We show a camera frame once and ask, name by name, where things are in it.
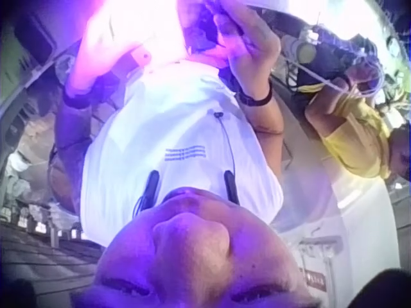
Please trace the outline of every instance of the white t-shirt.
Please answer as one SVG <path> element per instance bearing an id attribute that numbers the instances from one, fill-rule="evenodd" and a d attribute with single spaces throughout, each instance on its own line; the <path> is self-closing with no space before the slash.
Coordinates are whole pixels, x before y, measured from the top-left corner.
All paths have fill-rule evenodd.
<path id="1" fill-rule="evenodd" d="M 153 170 L 160 174 L 155 206 L 186 186 L 227 198 L 223 174 L 230 170 L 240 206 L 267 224 L 275 218 L 283 191 L 217 69 L 183 61 L 129 84 L 125 106 L 85 158 L 80 219 L 91 241 L 108 246 L 132 220 Z"/>

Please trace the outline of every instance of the finger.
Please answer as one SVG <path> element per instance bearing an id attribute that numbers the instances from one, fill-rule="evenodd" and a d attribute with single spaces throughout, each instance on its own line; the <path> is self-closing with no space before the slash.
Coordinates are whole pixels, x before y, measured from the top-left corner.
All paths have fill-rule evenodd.
<path id="1" fill-rule="evenodd" d="M 259 49 L 275 48 L 277 36 L 268 24 L 254 11 L 238 0 L 216 0 Z"/>
<path id="2" fill-rule="evenodd" d="M 229 57 L 239 57 L 248 53 L 244 41 L 238 33 L 237 26 L 226 15 L 214 15 L 214 23 L 227 48 Z"/>

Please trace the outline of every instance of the person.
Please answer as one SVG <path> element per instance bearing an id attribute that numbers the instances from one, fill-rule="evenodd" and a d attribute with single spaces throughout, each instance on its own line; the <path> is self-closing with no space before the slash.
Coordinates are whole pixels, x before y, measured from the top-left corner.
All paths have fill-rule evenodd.
<path id="1" fill-rule="evenodd" d="M 306 107 L 308 122 L 325 147 L 348 171 L 364 178 L 387 179 L 391 174 L 410 180 L 410 123 L 390 132 L 360 94 L 375 85 L 373 65 L 351 66 L 331 82 L 349 95 L 323 86 Z"/>
<path id="2" fill-rule="evenodd" d="M 279 39 L 236 0 L 207 7 L 241 102 L 217 68 L 180 60 L 132 80 L 93 141 L 87 93 L 135 45 L 116 42 L 104 8 L 87 25 L 55 140 L 71 210 L 107 249 L 75 307 L 318 307 L 268 225 L 283 202 Z"/>

